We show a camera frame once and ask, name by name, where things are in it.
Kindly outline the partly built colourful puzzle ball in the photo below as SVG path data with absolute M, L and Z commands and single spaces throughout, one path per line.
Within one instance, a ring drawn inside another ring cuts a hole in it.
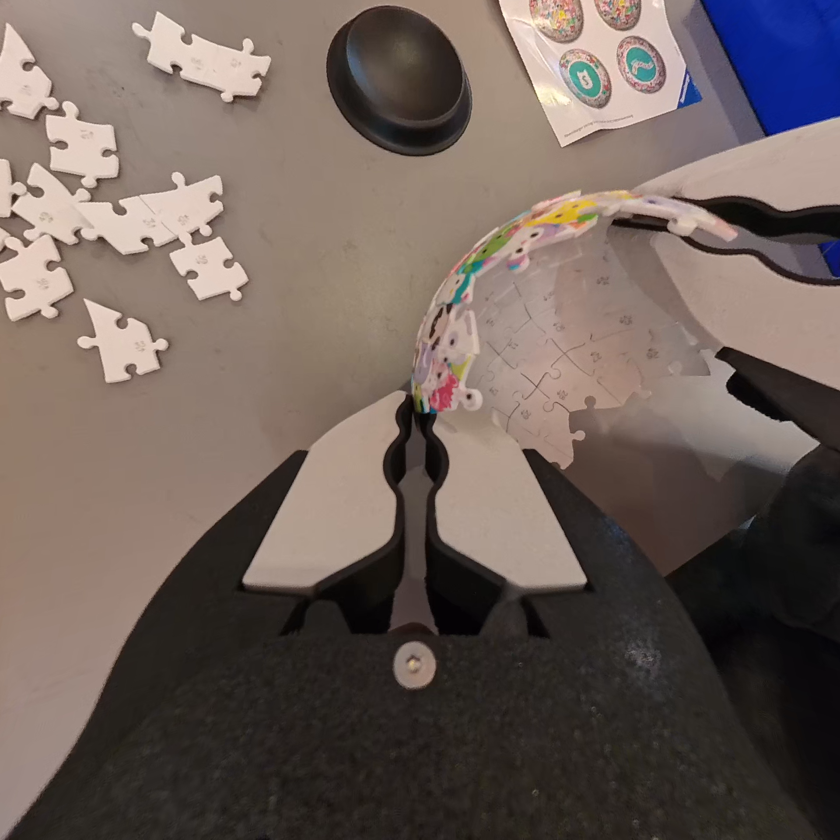
M 561 468 L 583 433 L 570 415 L 623 407 L 673 376 L 708 376 L 697 338 L 632 279 L 607 241 L 614 222 L 662 224 L 729 243 L 706 208 L 615 190 L 534 204 L 476 242 L 437 289 L 416 337 L 416 415 L 490 410 L 522 448 Z

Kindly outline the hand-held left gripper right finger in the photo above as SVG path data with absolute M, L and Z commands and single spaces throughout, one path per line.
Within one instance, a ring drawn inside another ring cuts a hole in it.
M 434 417 L 443 474 L 432 535 L 519 592 L 578 592 L 586 575 L 525 454 L 489 410 Z

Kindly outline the black round puzzle stand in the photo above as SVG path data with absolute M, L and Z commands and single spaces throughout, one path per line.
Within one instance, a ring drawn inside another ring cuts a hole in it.
M 472 95 L 464 64 L 445 32 L 407 7 L 369 7 L 330 43 L 326 73 L 346 122 L 381 149 L 429 156 L 464 134 Z

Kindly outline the printed sticker sheet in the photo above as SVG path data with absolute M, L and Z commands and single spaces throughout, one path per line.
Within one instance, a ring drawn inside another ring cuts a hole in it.
M 550 127 L 565 148 L 702 100 L 666 1 L 500 1 Z

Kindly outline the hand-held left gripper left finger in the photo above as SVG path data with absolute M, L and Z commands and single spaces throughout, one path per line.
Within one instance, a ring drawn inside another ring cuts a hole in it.
M 344 419 L 306 454 L 243 579 L 250 591 L 312 594 L 384 546 L 395 530 L 396 494 L 385 478 L 405 393 Z

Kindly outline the group of white puzzle pieces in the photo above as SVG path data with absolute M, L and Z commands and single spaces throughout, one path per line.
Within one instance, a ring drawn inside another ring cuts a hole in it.
M 258 95 L 270 68 L 271 58 L 257 55 L 250 38 L 238 48 L 198 35 L 187 40 L 184 27 L 162 12 L 155 13 L 150 28 L 133 23 L 132 31 L 148 42 L 146 60 L 152 67 L 171 75 L 177 70 L 181 79 L 214 90 L 227 104 Z M 121 256 L 177 242 L 180 247 L 169 259 L 198 301 L 218 297 L 241 301 L 249 282 L 247 272 L 212 229 L 224 210 L 220 175 L 188 183 L 176 171 L 168 191 L 129 196 L 116 205 L 94 202 L 91 191 L 120 174 L 113 126 L 83 120 L 72 101 L 59 104 L 52 96 L 51 80 L 10 24 L 5 26 L 1 64 L 2 106 L 7 112 L 32 120 L 48 111 L 48 166 L 33 163 L 21 183 L 14 178 L 10 161 L 1 161 L 2 220 L 16 216 L 28 224 L 22 238 L 2 226 L 2 253 L 12 252 L 1 265 L 3 305 L 10 322 L 60 315 L 57 304 L 75 288 L 67 269 L 60 267 L 58 243 L 73 246 L 81 239 L 102 240 Z M 78 177 L 80 187 L 71 192 L 56 173 Z M 91 299 L 84 298 L 83 303 L 93 334 L 79 337 L 77 345 L 98 351 L 106 383 L 126 382 L 133 375 L 160 369 L 159 354 L 169 347 L 165 339 L 155 338 L 141 320 L 125 318 Z

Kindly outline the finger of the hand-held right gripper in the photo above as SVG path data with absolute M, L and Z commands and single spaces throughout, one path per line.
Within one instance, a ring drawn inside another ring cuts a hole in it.
M 778 275 L 750 255 L 713 255 L 672 234 L 651 245 L 720 345 L 798 375 L 839 375 L 839 289 Z
M 705 208 L 767 239 L 839 239 L 839 119 L 777 133 L 651 179 L 637 190 Z

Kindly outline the blue plastic bin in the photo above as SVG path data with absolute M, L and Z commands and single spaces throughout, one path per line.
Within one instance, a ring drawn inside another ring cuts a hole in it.
M 838 1 L 704 1 L 762 130 L 839 116 Z

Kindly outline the person's dark pants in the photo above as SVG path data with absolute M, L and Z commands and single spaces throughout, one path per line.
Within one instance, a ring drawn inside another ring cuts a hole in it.
M 817 446 L 750 523 L 666 575 L 753 746 L 839 838 L 839 454 Z

